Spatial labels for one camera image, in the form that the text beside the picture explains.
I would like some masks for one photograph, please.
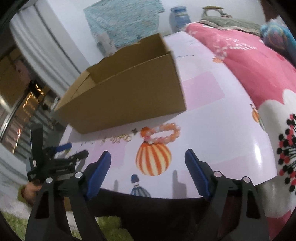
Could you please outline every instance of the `bracelet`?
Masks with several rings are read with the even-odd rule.
[[[144,142],[147,142],[150,145],[158,143],[168,144],[175,141],[176,138],[180,136],[180,129],[180,126],[176,125],[175,123],[160,125],[153,129],[150,129],[149,127],[144,127],[141,130],[141,136],[144,137]],[[166,137],[151,138],[152,135],[163,131],[174,131],[174,133]]]

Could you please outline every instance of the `silver screw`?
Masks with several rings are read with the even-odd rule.
[[[51,183],[52,182],[52,177],[49,177],[46,179],[46,183]]]
[[[81,178],[81,177],[82,177],[82,172],[77,172],[77,173],[75,173],[75,177],[76,177],[76,178]]]
[[[216,172],[214,172],[214,176],[215,176],[215,177],[222,177],[222,173],[216,171]]]
[[[249,183],[249,182],[251,181],[251,179],[248,178],[248,177],[244,177],[243,180],[244,180],[246,183]]]

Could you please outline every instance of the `green fuzzy rug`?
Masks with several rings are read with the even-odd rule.
[[[10,213],[3,212],[2,214],[19,238],[25,240],[28,220],[17,218]],[[108,241],[133,241],[129,232],[126,229],[121,228],[121,220],[119,217],[99,217],[96,218],[96,220]],[[81,239],[77,229],[73,229],[71,232],[74,237]]]

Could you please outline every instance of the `white curtain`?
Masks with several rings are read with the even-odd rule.
[[[26,165],[0,144],[0,193],[15,199],[27,181]]]
[[[10,30],[39,77],[58,96],[63,96],[80,73],[55,42],[35,6],[20,10],[11,20]]]

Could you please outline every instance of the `cardboard box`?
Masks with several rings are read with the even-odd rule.
[[[155,34],[89,67],[55,112],[86,134],[185,110],[172,55]]]

